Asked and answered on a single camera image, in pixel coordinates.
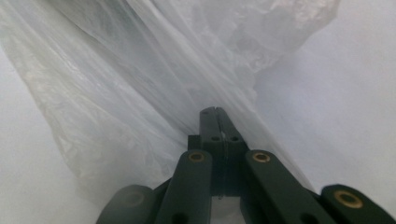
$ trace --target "white plastic bag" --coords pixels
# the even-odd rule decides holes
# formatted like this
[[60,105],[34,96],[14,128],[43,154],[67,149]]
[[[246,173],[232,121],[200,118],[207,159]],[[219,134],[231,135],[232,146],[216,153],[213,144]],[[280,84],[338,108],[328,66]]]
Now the white plastic bag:
[[253,85],[337,4],[4,0],[0,40],[83,196],[103,206],[119,188],[169,178],[199,111],[212,105],[304,182],[258,115]]

